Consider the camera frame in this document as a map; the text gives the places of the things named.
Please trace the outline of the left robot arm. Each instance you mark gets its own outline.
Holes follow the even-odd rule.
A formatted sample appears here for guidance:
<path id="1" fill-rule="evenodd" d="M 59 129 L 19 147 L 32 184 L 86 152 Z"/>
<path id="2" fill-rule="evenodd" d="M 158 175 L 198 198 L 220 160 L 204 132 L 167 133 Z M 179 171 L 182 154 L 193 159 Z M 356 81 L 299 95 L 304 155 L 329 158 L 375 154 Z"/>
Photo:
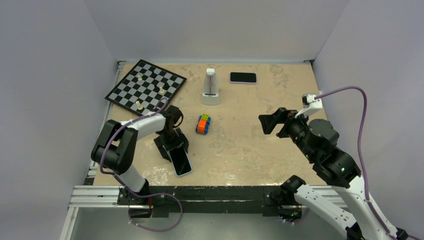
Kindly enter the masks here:
<path id="1" fill-rule="evenodd" d="M 171 162 L 175 174 L 182 177 L 192 172 L 188 155 L 189 141 L 179 125 L 184 115 L 176 106 L 166 110 L 149 112 L 136 119 L 105 122 L 92 149 L 90 158 L 101 170 L 108 169 L 130 192 L 129 197 L 138 205 L 149 199 L 149 182 L 135 168 L 136 143 L 153 133 L 153 140 L 161 157 Z"/>

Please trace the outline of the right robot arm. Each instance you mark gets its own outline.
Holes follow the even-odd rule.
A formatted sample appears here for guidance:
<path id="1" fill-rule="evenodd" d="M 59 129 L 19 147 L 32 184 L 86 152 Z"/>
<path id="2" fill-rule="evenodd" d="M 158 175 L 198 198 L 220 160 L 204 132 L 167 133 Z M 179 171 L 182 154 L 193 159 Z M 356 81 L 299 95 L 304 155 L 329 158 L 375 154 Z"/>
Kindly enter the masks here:
<path id="1" fill-rule="evenodd" d="M 365 174 L 355 160 L 337 147 L 339 133 L 324 119 L 309 120 L 295 110 L 279 108 L 259 117 L 263 133 L 282 125 L 279 138 L 290 138 L 316 174 L 342 198 L 347 209 L 323 197 L 293 175 L 272 196 L 279 207 L 297 203 L 315 212 L 347 240 L 405 240 L 404 229 L 392 225 L 365 189 Z"/>

